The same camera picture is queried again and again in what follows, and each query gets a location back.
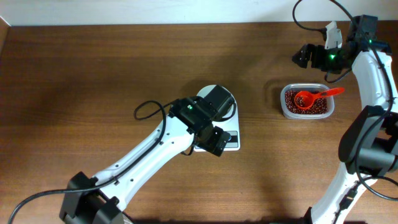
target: red scoop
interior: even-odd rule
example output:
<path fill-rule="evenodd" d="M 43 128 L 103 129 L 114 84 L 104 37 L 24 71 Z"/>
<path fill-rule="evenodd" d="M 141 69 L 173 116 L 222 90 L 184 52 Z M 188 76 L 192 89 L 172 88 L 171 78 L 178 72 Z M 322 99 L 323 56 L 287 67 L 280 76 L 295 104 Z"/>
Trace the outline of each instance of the red scoop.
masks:
<path fill-rule="evenodd" d="M 334 96 L 334 95 L 343 93 L 344 90 L 345 89 L 343 87 L 339 87 L 339 88 L 333 88 L 331 90 L 324 91 L 324 92 L 317 93 L 317 94 L 312 94 L 309 91 L 300 91 L 294 97 L 294 103 L 301 110 L 308 110 L 311 108 L 311 106 L 313 105 L 313 103 L 315 102 L 316 99 L 324 98 L 324 97 L 328 97 L 328 96 Z"/>

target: clear plastic tray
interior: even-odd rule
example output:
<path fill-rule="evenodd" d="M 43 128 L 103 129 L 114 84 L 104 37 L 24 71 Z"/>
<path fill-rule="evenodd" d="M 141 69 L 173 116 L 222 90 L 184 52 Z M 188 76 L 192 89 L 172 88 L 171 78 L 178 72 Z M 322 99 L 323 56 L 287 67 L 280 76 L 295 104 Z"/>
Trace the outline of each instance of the clear plastic tray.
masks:
<path fill-rule="evenodd" d="M 286 107 L 285 102 L 285 92 L 295 90 L 295 91 L 326 91 L 329 88 L 323 84 L 316 83 L 296 83 L 287 85 L 282 92 L 280 93 L 280 103 L 282 105 L 282 110 L 284 112 L 284 116 L 288 119 L 323 119 L 329 117 L 333 111 L 335 110 L 335 100 L 333 97 L 326 98 L 326 103 L 328 105 L 328 110 L 324 114 L 295 114 L 290 112 Z"/>

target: robotic arm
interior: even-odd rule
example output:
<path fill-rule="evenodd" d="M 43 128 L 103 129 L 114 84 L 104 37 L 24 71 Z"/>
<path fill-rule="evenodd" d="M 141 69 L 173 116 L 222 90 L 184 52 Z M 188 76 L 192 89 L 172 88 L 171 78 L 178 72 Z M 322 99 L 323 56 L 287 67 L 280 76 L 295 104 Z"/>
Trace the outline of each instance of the robotic arm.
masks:
<path fill-rule="evenodd" d="M 96 192 L 66 194 L 60 218 L 67 224 L 123 224 L 122 211 L 134 194 L 178 153 L 194 144 L 220 156 L 230 134 L 213 126 L 213 122 L 222 126 L 230 118 L 236 119 L 236 103 L 225 88 L 219 85 L 207 88 L 211 91 L 204 97 L 174 101 L 168 116 L 155 131 L 113 165 L 90 179 L 82 172 L 74 176 L 68 183 L 69 189 L 86 189 L 111 179 L 115 182 Z M 161 133 L 164 136 L 154 144 Z"/>
<path fill-rule="evenodd" d="M 396 126 L 398 124 L 398 106 L 395 100 L 398 93 L 391 73 L 391 48 L 387 43 L 376 40 L 376 17 L 363 15 L 354 17 L 354 19 L 359 27 L 351 23 L 346 44 L 342 48 L 341 44 L 335 44 L 334 48 L 330 47 L 330 42 L 341 42 L 341 35 L 340 38 L 336 37 L 336 33 L 340 32 L 335 31 L 336 27 L 332 25 L 332 22 L 326 27 L 328 30 L 329 28 L 334 30 L 331 30 L 331 34 L 327 32 L 325 47 L 307 44 L 292 58 L 303 68 L 306 68 L 307 62 L 311 60 L 313 68 L 319 68 L 328 73 L 340 73 L 344 68 L 349 70 L 352 68 L 358 81 L 363 109 L 340 141 L 339 158 L 341 162 L 335 178 L 322 199 L 308 209 L 304 218 L 305 223 L 341 224 L 344 222 L 349 211 L 366 190 L 365 186 L 359 183 L 355 160 L 359 164 L 360 175 L 365 180 L 367 179 L 366 183 L 369 186 L 377 181 L 372 177 L 382 177 L 387 172 L 393 172 L 398 168 Z M 368 43 L 364 42 L 358 29 L 364 31 L 369 43 L 374 44 L 377 49 L 377 54 L 384 64 L 391 83 L 392 96 L 388 94 L 387 85 L 389 83 L 384 78 L 374 53 L 369 50 Z M 389 115 L 384 122 L 379 123 L 366 136 L 361 151 L 357 155 L 360 139 L 375 120 L 385 112 L 390 98 L 394 99 L 394 102 Z M 385 129 L 391 137 L 389 139 L 377 138 L 380 129 Z"/>

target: scoop handle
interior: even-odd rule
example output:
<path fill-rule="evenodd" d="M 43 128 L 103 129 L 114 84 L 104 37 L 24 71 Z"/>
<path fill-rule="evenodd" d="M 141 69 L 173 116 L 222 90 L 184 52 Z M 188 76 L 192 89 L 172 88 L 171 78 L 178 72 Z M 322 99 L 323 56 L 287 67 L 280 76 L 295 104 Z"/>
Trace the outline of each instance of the scoop handle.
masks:
<path fill-rule="evenodd" d="M 324 98 L 324 97 L 328 97 L 328 96 L 338 95 L 340 93 L 343 93 L 344 90 L 345 89 L 343 87 L 332 88 L 331 90 L 327 90 L 327 91 L 323 91 L 321 93 L 315 94 L 314 98 L 316 100 L 316 99 L 319 99 L 319 98 Z"/>

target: wooden table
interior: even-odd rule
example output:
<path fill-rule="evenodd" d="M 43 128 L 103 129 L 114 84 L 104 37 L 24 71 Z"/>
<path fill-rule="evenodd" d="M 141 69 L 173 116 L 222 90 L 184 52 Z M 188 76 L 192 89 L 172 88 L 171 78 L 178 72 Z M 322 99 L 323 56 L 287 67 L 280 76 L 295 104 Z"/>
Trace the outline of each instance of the wooden table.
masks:
<path fill-rule="evenodd" d="M 395 52 L 397 25 L 380 22 L 378 33 Z M 346 34 L 348 23 L 339 26 Z M 346 88 L 331 117 L 283 117 L 284 86 L 325 83 L 323 72 L 291 62 L 306 43 L 323 41 L 289 22 L 13 27 L 0 65 L 0 222 L 27 196 L 64 188 L 81 170 L 91 176 L 141 142 L 160 115 L 135 121 L 138 104 L 167 103 L 215 83 L 238 102 L 241 149 L 221 158 L 174 157 L 126 211 L 139 219 L 201 222 L 301 217 L 325 193 L 338 167 L 340 138 L 361 111 L 350 75 L 330 85 Z M 393 67 L 398 71 L 398 63 Z M 398 195 L 390 184 L 376 186 Z M 15 223 L 61 223 L 62 198 L 34 200 Z M 347 220 L 392 223 L 397 215 L 396 203 L 367 192 Z"/>

